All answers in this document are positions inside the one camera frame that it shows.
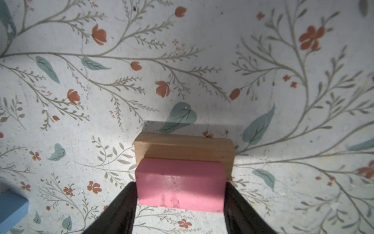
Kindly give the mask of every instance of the pink block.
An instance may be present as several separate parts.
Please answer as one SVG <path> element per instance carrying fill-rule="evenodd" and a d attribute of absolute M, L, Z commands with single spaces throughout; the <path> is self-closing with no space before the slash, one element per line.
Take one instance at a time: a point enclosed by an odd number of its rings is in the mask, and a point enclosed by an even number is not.
<path fill-rule="evenodd" d="M 141 205 L 223 212 L 226 174 L 220 162 L 143 158 L 135 177 Z"/>

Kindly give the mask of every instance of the light brown wooden block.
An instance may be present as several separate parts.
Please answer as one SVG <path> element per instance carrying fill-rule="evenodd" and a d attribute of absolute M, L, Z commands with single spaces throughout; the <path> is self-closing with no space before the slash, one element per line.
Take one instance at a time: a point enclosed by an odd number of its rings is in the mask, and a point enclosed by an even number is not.
<path fill-rule="evenodd" d="M 230 139 L 142 132 L 134 145 L 137 164 L 143 158 L 221 162 L 232 180 L 235 147 Z"/>

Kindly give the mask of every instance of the red flower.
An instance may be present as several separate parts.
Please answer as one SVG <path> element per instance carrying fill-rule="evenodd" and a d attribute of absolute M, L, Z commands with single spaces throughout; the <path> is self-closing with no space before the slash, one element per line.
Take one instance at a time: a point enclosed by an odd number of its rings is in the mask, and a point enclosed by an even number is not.
<path fill-rule="evenodd" d="M 103 42 L 107 42 L 107 32 L 104 29 L 97 30 L 99 27 L 98 24 L 96 24 L 92 28 L 92 37 L 98 43 L 99 45 L 104 45 Z"/>
<path fill-rule="evenodd" d="M 318 38 L 321 38 L 325 34 L 325 27 L 320 27 L 316 32 L 316 28 L 311 25 L 308 27 L 307 32 L 300 36 L 299 41 L 304 42 L 301 44 L 300 49 L 306 50 L 312 45 L 312 51 L 318 48 Z"/>
<path fill-rule="evenodd" d="M 260 11 L 257 15 L 256 15 L 257 19 L 260 21 L 262 18 L 265 17 L 265 15 L 262 13 L 262 11 Z"/>
<path fill-rule="evenodd" d="M 290 86 L 290 87 L 292 87 L 292 88 L 296 88 L 296 85 L 297 85 L 297 82 L 296 82 L 296 81 L 292 81 L 292 83 L 291 83 L 291 86 Z"/>
<path fill-rule="evenodd" d="M 178 221 L 178 224 L 181 228 L 188 228 L 188 226 L 192 226 L 190 222 L 186 222 L 185 219 L 182 219 L 182 221 Z"/>
<path fill-rule="evenodd" d="M 283 77 L 283 80 L 286 82 L 286 81 L 288 81 L 289 79 L 291 79 L 291 77 L 289 76 L 289 75 L 285 75 L 284 77 Z"/>
<path fill-rule="evenodd" d="M 70 101 L 72 104 L 76 105 L 75 102 L 80 100 L 80 97 L 79 97 L 79 95 L 78 95 L 78 92 L 77 92 L 77 91 L 74 91 L 74 89 L 69 89 L 69 91 L 68 91 L 68 99 L 69 99 L 69 101 Z"/>
<path fill-rule="evenodd" d="M 142 67 L 139 65 L 139 62 L 132 62 L 131 63 L 131 68 L 134 70 L 134 71 L 139 71 L 142 69 Z"/>
<path fill-rule="evenodd" d="M 21 182 L 21 184 L 23 185 L 23 186 L 21 186 L 21 189 L 27 190 L 27 191 L 30 192 L 30 188 L 31 188 L 30 185 L 26 185 L 25 182 L 23 182 L 23 181 Z"/>
<path fill-rule="evenodd" d="M 95 194 L 98 192 L 101 192 L 100 185 L 98 183 L 94 183 L 93 181 L 90 181 L 90 185 L 87 186 L 88 191 L 93 191 Z"/>
<path fill-rule="evenodd" d="M 235 100 L 240 94 L 240 89 L 234 89 L 230 94 L 230 99 Z"/>
<path fill-rule="evenodd" d="M 41 158 L 39 158 L 39 152 L 35 152 L 35 154 L 34 154 L 34 152 L 30 151 L 29 153 L 31 155 L 33 155 L 33 160 L 34 161 L 36 161 L 36 160 L 40 161 L 41 160 Z"/>
<path fill-rule="evenodd" d="M 175 9 L 175 16 L 181 18 L 186 11 L 187 9 L 185 7 L 179 6 Z"/>
<path fill-rule="evenodd" d="M 72 193 L 72 192 L 73 192 L 73 189 L 72 189 L 72 188 L 67 188 L 67 187 L 65 187 L 65 188 L 64 188 L 64 192 L 65 192 L 65 194 L 68 195 L 68 196 L 69 196 L 69 195 L 70 195 L 71 197 L 73 196 L 73 193 Z"/>
<path fill-rule="evenodd" d="M 155 84 L 159 85 L 156 88 L 157 95 L 160 95 L 161 97 L 169 96 L 170 87 L 168 83 L 166 83 L 165 81 L 157 81 Z"/>
<path fill-rule="evenodd" d="M 369 162 L 369 167 L 363 167 L 358 169 L 359 175 L 365 175 L 366 178 L 370 179 L 374 176 L 374 160 Z"/>
<path fill-rule="evenodd" d="M 203 132 L 203 135 L 207 138 L 213 138 L 213 134 L 208 134 L 208 130 L 206 130 L 205 132 Z"/>

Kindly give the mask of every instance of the front face of pink block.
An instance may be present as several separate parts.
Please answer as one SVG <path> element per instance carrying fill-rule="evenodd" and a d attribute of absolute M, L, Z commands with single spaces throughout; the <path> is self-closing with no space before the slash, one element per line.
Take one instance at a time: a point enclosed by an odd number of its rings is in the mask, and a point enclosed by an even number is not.
<path fill-rule="evenodd" d="M 165 164 L 182 167 L 182 160 L 143 159 L 136 172 L 139 203 L 205 212 L 223 212 L 226 175 L 219 162 L 203 163 L 204 171 L 194 170 L 202 165 L 183 168 L 182 175 L 168 174 Z M 158 164 L 160 172 L 155 171 Z"/>

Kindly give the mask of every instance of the blue block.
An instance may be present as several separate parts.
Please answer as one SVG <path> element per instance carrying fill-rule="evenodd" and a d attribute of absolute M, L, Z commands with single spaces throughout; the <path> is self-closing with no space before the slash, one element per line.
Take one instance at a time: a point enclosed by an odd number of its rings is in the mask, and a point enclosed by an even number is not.
<path fill-rule="evenodd" d="M 28 200 L 6 191 L 0 194 L 0 234 L 7 233 L 28 213 Z"/>

